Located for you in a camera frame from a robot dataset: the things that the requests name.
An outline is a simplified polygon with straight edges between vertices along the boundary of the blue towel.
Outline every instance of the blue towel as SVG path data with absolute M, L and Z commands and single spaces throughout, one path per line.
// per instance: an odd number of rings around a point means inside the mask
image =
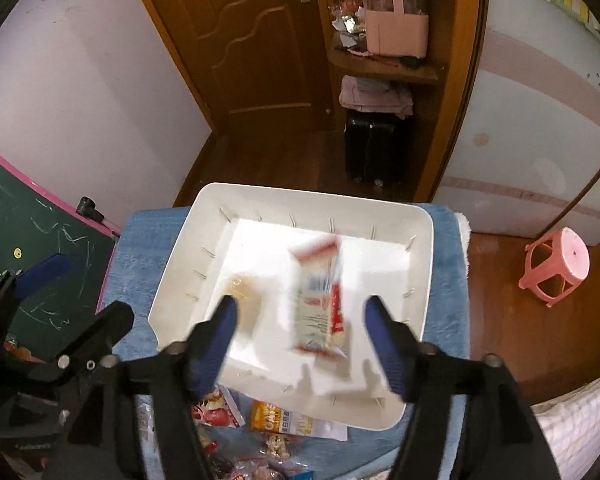
M 434 226 L 433 272 L 424 340 L 438 345 L 450 355 L 467 358 L 468 290 L 458 222 L 444 206 L 419 206 L 431 215 Z M 133 330 L 114 349 L 124 360 L 155 353 L 157 341 L 147 317 L 188 212 L 189 208 L 141 211 L 129 220 L 122 233 L 109 272 L 104 304 L 122 300 L 129 303 L 136 314 Z M 247 418 L 251 399 L 242 394 L 236 396 L 240 410 Z M 362 478 L 387 469 L 395 460 L 410 415 L 411 406 L 407 406 L 402 420 L 385 431 L 349 428 L 348 442 L 303 438 L 296 444 L 294 459 L 314 469 L 315 480 Z M 440 479 L 447 479 L 450 475 L 463 416 L 464 399 L 454 398 Z M 248 428 L 216 430 L 221 449 L 228 455 L 258 453 L 259 437 Z M 149 454 L 145 460 L 150 478 L 160 478 L 157 457 Z

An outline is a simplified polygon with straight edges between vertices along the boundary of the green chalkboard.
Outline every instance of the green chalkboard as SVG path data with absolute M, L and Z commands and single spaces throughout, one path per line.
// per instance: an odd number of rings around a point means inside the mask
M 95 315 L 115 239 L 49 202 L 0 165 L 0 272 L 73 255 L 68 275 L 23 301 L 10 329 L 18 346 L 49 360 Z

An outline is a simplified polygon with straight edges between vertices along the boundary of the pink plastic stool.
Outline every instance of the pink plastic stool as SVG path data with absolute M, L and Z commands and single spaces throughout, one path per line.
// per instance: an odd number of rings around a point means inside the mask
M 549 250 L 551 255 L 541 264 L 531 267 L 531 257 L 538 246 Z M 525 247 L 525 275 L 520 278 L 518 286 L 528 288 L 538 298 L 546 301 L 546 306 L 553 306 L 562 298 L 573 292 L 589 274 L 589 251 L 582 239 L 568 227 L 552 231 Z M 562 277 L 562 288 L 558 296 L 552 298 L 538 287 L 554 276 Z

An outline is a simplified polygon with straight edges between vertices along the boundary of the pink board frame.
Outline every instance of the pink board frame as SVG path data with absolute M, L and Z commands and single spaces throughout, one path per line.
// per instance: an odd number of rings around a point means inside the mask
M 87 224 L 89 227 L 96 229 L 96 231 L 101 232 L 105 236 L 113 238 L 114 240 L 118 240 L 118 237 L 114 234 L 114 232 L 103 224 L 98 224 L 89 218 L 85 218 L 84 216 L 78 215 L 75 211 L 74 207 L 71 207 L 67 202 L 59 199 L 52 193 L 49 193 L 48 190 L 39 186 L 35 182 L 33 182 L 27 175 L 22 173 L 18 168 L 16 168 L 13 164 L 8 162 L 6 159 L 0 156 L 0 165 L 13 176 L 15 176 L 19 181 L 23 184 L 29 186 L 33 191 L 38 193 L 40 196 L 43 196 L 57 208 L 62 209 L 63 211 L 69 213 L 69 215 L 73 216 L 75 219 L 80 220 L 81 222 Z M 102 297 L 104 296 L 104 290 L 107 286 L 107 281 L 109 279 L 109 269 L 111 268 L 111 263 L 113 262 L 113 255 L 115 254 L 115 248 L 111 251 L 111 257 L 109 258 L 109 264 L 107 265 L 107 272 L 104 275 L 104 280 L 102 281 L 102 288 L 100 289 L 100 296 L 98 297 L 98 304 L 96 305 L 96 312 L 99 312 L 102 309 Z

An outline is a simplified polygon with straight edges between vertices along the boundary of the screw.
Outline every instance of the screw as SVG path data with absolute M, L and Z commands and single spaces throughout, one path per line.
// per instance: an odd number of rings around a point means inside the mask
M 117 355 L 105 355 L 100 359 L 100 366 L 103 368 L 113 368 L 120 362 L 120 358 Z
M 71 358 L 68 355 L 61 355 L 58 358 L 58 368 L 60 368 L 61 370 L 65 370 L 70 362 Z
M 184 341 L 174 341 L 164 349 L 169 355 L 182 354 L 187 349 L 187 344 Z
M 496 354 L 487 354 L 482 358 L 484 364 L 491 368 L 500 368 L 502 366 L 502 359 Z
M 62 410 L 59 413 L 58 422 L 60 423 L 60 426 L 64 426 L 66 420 L 69 418 L 69 415 L 71 415 L 71 412 L 69 410 Z
M 433 343 L 420 343 L 420 352 L 424 355 L 435 355 L 438 353 L 438 347 Z

